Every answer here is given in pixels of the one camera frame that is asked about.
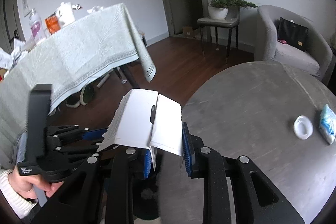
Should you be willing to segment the person's left hand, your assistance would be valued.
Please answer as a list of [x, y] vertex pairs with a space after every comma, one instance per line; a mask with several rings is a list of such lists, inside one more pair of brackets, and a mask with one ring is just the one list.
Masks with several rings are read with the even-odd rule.
[[21, 176], [17, 166], [8, 174], [8, 181], [13, 190], [25, 199], [37, 198], [34, 187], [45, 192], [47, 197], [51, 197], [64, 183], [61, 181], [50, 184], [40, 174]]

